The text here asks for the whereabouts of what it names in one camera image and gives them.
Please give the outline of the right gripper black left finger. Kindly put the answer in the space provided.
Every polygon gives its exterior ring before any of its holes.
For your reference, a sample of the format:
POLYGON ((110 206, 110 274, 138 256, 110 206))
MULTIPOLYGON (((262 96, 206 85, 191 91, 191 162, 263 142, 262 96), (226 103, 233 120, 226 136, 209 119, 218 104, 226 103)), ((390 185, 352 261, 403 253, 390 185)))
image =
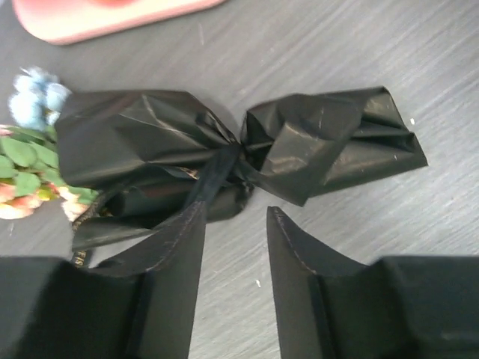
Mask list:
POLYGON ((3 358, 187 358, 206 227, 196 202, 99 266, 2 257, 3 358))

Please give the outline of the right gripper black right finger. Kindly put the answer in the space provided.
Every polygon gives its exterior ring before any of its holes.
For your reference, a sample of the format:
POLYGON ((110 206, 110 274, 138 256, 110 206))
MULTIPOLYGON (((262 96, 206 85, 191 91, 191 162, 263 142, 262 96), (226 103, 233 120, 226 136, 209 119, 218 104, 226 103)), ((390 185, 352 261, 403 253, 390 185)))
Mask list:
POLYGON ((365 265, 266 215, 283 358, 476 358, 478 258, 386 256, 365 265))

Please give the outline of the flower bouquet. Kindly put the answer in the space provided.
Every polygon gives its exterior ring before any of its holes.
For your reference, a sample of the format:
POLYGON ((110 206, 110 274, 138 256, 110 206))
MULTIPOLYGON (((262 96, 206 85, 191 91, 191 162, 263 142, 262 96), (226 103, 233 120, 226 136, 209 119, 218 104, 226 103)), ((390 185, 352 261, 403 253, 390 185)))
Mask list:
POLYGON ((239 155, 210 222, 234 217, 254 190, 301 206, 309 199, 427 166, 414 132, 384 87, 293 93, 245 112, 235 135, 180 90, 74 93, 39 67, 13 80, 1 127, 1 218, 60 200, 71 225, 101 191, 131 179, 100 212, 144 227, 178 213, 199 171, 220 149, 239 155))

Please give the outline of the black ribbon with gold lettering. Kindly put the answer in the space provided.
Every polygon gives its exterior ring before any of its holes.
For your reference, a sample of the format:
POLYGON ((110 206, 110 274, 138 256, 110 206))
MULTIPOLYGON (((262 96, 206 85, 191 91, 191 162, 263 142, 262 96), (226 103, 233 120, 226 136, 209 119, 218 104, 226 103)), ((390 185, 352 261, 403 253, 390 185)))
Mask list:
MULTIPOLYGON (((199 171, 188 196, 182 202, 181 211, 185 211, 194 203, 202 203, 209 206, 219 192, 223 182, 227 179, 239 155, 239 147, 230 145, 223 147, 199 171)), ((152 236, 160 230, 160 227, 176 213, 167 215, 161 219, 157 215, 150 215, 154 226, 146 228, 136 219, 131 223, 117 220, 114 217, 101 216, 105 205, 117 194, 133 188, 133 181, 126 179, 113 185, 111 188, 101 191, 92 204, 72 223, 73 243, 72 257, 70 262, 77 268, 86 269, 91 263, 93 250, 105 245, 123 242, 129 239, 152 236)))

